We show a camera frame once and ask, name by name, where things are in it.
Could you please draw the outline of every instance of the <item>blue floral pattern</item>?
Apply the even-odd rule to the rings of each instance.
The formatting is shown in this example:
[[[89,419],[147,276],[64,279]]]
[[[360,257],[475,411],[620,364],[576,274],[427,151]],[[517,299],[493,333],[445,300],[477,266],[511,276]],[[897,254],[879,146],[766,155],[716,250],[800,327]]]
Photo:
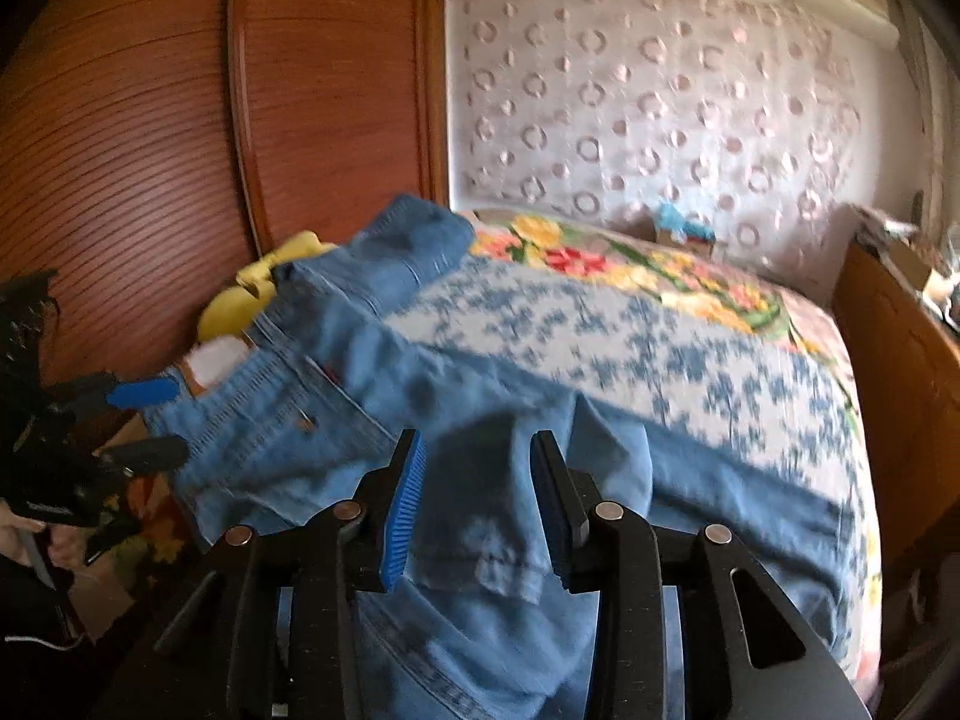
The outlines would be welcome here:
[[[866,451],[847,396],[812,357],[644,295],[550,271],[467,257],[389,317],[406,338],[490,354],[658,420],[867,517]],[[848,582],[848,654],[856,675],[866,538]]]

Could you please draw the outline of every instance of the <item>patterned wall covering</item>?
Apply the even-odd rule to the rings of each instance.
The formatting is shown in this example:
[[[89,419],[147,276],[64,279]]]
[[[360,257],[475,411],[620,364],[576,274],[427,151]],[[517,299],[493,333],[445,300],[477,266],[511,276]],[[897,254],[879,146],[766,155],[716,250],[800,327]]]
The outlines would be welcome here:
[[[461,207],[624,229],[665,199],[714,226],[720,256],[813,269],[860,127],[851,64],[818,20],[731,0],[450,10]]]

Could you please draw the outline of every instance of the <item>mattress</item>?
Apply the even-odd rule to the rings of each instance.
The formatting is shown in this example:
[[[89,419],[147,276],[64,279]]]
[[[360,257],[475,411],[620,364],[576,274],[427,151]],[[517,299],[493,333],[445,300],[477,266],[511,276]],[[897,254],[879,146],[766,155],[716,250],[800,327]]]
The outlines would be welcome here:
[[[387,319],[496,354],[736,452],[853,510],[841,665],[880,662],[880,529],[850,359],[826,312],[730,266],[535,215],[480,212],[472,257]]]

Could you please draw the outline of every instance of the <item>denim fabric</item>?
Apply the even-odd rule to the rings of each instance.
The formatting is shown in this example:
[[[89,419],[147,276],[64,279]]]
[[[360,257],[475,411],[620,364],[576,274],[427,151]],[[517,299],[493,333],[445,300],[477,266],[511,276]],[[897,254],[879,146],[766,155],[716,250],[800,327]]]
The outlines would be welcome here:
[[[833,504],[510,362],[418,346],[377,319],[456,268],[465,224],[402,197],[342,250],[282,266],[246,362],[213,391],[195,399],[184,386],[147,413],[152,432],[189,441],[173,487],[203,539],[237,522],[261,533],[306,522],[416,427],[428,466],[405,578],[357,601],[366,714],[581,717],[597,598],[570,596],[550,570],[528,453],[531,435],[551,429],[606,498],[683,530],[728,524],[830,645],[851,531]]]

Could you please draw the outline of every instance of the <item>yellow cloth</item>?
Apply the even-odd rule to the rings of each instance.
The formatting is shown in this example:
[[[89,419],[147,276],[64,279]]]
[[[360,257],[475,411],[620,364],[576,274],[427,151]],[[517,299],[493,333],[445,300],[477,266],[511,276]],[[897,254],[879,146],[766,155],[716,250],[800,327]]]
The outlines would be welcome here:
[[[277,265],[325,254],[334,244],[325,244],[310,230],[294,235],[281,247],[263,255],[237,272],[237,286],[227,287],[200,315],[197,341],[205,343],[219,336],[240,335],[277,294],[270,270]]]

